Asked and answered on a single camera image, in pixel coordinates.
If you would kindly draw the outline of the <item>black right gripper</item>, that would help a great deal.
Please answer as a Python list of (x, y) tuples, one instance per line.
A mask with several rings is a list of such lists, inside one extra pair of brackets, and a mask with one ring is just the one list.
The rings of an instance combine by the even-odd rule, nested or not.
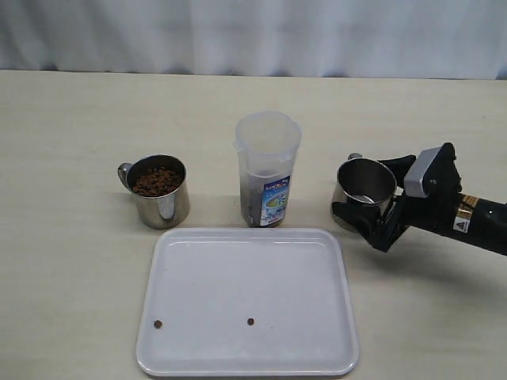
[(332, 202), (332, 214), (350, 225), (371, 247), (382, 252), (388, 251), (410, 226), (435, 234), (450, 232), (452, 212), (462, 190), (461, 176), (455, 164), (454, 145), (446, 142), (440, 147), (440, 153), (424, 177), (424, 185), (429, 190), (427, 198), (412, 198), (404, 191), (404, 178), (416, 161), (416, 156), (409, 154), (378, 160), (386, 169), (380, 170), (375, 185), (380, 189), (393, 187), (387, 175), (389, 170), (396, 186), (402, 189), (402, 194), (396, 196), (392, 204)]

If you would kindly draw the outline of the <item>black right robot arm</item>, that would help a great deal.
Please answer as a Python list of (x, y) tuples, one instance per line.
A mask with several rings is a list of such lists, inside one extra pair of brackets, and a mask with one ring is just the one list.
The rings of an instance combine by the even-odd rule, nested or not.
[(410, 228), (506, 254), (506, 206), (462, 192), (452, 143), (387, 160), (350, 154), (337, 169), (331, 215), (386, 252)]

